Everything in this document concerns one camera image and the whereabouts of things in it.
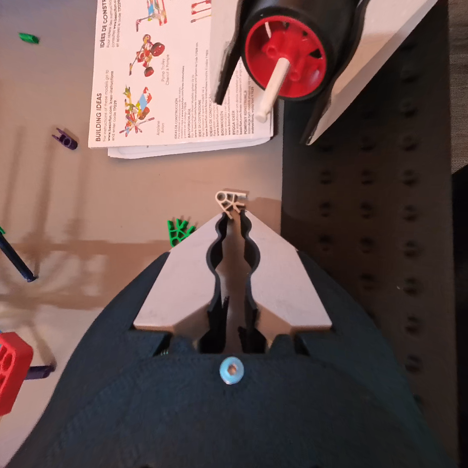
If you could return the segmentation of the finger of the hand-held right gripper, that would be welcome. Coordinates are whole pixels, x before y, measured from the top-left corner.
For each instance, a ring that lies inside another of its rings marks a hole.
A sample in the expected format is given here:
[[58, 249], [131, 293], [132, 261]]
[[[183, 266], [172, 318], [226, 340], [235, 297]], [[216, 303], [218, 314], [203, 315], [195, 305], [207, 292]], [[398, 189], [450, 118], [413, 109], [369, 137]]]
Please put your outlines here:
[[314, 143], [338, 119], [435, 4], [435, 0], [358, 1], [344, 62], [306, 108], [310, 116], [301, 144]]
[[213, 24], [213, 101], [222, 105], [241, 57], [242, 40], [234, 25]]

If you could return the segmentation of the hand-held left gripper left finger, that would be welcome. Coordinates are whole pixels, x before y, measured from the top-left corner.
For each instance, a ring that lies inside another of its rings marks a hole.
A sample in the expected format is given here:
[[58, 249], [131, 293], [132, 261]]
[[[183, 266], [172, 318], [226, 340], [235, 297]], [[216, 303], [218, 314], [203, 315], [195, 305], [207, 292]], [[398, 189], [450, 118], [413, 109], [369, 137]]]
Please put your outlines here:
[[229, 217], [218, 214], [173, 247], [133, 325], [198, 342], [201, 352], [225, 348], [229, 298], [222, 299], [216, 272]]

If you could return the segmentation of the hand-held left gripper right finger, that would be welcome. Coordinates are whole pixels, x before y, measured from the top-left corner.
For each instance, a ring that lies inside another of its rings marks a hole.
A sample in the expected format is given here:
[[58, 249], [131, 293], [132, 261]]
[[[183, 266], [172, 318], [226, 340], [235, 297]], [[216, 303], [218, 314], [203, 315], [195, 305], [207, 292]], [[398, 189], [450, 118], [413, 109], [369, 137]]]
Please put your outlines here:
[[245, 327], [239, 336], [245, 353], [263, 353], [277, 336], [328, 331], [331, 319], [299, 251], [247, 210], [240, 213], [244, 259]]

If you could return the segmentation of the white axle rod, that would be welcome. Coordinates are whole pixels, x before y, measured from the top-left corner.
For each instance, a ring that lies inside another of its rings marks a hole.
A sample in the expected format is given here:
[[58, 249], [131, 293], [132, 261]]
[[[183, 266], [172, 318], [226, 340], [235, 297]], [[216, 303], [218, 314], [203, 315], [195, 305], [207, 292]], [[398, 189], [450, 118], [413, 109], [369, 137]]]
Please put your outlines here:
[[254, 116], [257, 121], [265, 123], [268, 116], [271, 114], [272, 108], [279, 96], [279, 92], [288, 75], [289, 69], [290, 62], [288, 59], [279, 58], [265, 87], [259, 106], [255, 111]]

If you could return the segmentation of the pale grey fan connector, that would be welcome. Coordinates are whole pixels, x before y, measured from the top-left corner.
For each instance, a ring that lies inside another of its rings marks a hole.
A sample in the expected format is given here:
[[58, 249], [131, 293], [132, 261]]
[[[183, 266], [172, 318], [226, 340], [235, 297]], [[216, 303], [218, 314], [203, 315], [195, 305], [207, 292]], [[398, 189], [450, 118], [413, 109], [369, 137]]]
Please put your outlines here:
[[240, 214], [246, 208], [245, 200], [249, 193], [236, 190], [219, 190], [215, 194], [215, 200], [223, 213], [231, 220], [234, 219], [233, 213]]

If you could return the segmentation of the green fan connector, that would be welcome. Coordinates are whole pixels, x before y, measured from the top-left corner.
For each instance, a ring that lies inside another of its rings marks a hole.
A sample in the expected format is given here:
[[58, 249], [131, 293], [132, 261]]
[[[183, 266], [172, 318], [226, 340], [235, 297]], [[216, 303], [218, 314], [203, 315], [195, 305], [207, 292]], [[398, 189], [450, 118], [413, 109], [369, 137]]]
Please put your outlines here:
[[167, 220], [167, 229], [171, 248], [174, 248], [194, 233], [196, 226], [189, 226], [187, 220], [175, 219]]

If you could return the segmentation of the white instruction booklet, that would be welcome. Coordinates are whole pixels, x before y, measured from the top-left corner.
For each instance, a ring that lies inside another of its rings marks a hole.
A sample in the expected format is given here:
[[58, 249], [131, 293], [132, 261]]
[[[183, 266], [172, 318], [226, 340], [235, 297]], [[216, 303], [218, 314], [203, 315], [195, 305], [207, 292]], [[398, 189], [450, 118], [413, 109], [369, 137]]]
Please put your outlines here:
[[262, 91], [238, 60], [221, 105], [210, 84], [212, 18], [237, 1], [97, 1], [88, 147], [138, 159], [266, 143]]

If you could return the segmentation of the black perforated chair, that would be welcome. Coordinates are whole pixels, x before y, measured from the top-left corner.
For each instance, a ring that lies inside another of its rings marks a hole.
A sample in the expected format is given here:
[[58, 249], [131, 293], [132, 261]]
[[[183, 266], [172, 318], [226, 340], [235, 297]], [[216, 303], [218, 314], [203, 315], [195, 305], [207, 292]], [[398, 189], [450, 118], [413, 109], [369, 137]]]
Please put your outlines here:
[[310, 146], [307, 117], [285, 104], [281, 234], [365, 309], [456, 458], [448, 1]]

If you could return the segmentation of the purple clip connector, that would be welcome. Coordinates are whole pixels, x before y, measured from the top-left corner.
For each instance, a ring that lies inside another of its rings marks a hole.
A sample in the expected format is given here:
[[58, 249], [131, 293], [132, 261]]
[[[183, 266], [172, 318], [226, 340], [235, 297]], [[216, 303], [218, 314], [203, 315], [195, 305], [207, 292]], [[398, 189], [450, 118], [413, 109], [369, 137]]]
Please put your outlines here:
[[52, 137], [59, 143], [62, 144], [67, 149], [70, 150], [76, 150], [78, 147], [78, 142], [69, 134], [67, 134], [64, 130], [60, 128], [56, 128], [56, 131], [59, 133], [59, 135], [53, 134]]

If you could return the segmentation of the colourful construction toy model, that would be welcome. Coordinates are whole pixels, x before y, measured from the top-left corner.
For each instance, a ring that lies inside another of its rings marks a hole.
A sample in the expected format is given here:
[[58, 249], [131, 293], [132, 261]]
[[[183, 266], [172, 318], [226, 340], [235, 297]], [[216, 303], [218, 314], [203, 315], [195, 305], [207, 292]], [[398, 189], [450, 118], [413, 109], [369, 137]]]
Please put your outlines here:
[[[0, 248], [24, 279], [33, 282], [37, 276], [11, 246], [0, 229]], [[56, 365], [31, 366], [33, 349], [15, 332], [0, 334], [0, 417], [10, 413], [20, 388], [26, 380], [47, 378]]]

